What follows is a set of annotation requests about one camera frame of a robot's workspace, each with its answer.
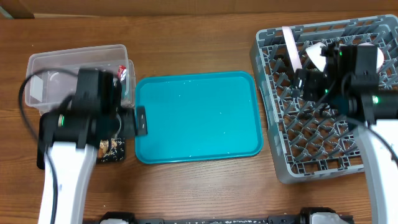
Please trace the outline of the large pink plate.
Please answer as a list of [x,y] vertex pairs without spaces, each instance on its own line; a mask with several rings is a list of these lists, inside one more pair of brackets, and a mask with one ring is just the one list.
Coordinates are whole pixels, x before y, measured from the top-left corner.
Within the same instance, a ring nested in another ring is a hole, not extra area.
[[288,26],[282,27],[282,33],[284,36],[285,44],[287,47],[287,52],[289,55],[290,63],[293,69],[293,72],[296,72],[297,69],[302,69],[302,64],[300,61],[299,53],[297,51],[297,46],[295,43],[295,39],[292,33],[292,29]]

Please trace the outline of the bowl of food scraps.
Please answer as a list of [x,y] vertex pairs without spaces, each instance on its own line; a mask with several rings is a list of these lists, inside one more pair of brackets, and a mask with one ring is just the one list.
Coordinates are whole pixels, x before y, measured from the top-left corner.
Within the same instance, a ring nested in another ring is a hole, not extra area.
[[325,46],[324,43],[318,42],[305,50],[309,59],[320,72],[323,72],[326,67],[326,57],[322,55],[322,48]]

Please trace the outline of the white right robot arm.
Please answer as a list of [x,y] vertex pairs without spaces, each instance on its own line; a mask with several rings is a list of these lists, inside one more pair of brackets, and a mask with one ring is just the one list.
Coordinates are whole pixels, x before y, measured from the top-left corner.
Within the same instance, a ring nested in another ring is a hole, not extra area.
[[317,43],[307,49],[316,69],[288,49],[293,96],[325,103],[353,127],[371,200],[373,223],[397,223],[397,91],[379,87],[384,58],[373,44]]

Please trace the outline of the red snack wrapper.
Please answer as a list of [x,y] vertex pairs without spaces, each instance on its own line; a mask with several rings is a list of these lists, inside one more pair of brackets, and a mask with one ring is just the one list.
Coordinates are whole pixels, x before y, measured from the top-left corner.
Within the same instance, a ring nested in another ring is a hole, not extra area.
[[118,68],[117,76],[120,81],[124,81],[127,75],[127,67],[124,65],[120,65]]

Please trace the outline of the pink bowl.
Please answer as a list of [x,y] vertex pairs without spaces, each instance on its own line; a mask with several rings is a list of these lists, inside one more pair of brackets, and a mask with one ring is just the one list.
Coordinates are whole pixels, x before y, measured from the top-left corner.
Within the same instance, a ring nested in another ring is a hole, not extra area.
[[[362,43],[360,44],[362,46],[374,46],[374,44],[370,44],[370,43]],[[382,52],[382,50],[377,47],[377,62],[376,62],[376,71],[379,72],[382,65],[384,63],[384,54]]]

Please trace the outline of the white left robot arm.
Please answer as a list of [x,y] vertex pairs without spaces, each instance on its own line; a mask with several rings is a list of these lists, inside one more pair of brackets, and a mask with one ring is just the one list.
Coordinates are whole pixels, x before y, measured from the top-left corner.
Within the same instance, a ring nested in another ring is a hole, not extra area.
[[81,68],[76,77],[75,92],[40,119],[45,180],[39,223],[82,223],[101,141],[148,133],[145,108],[121,106],[117,74]]

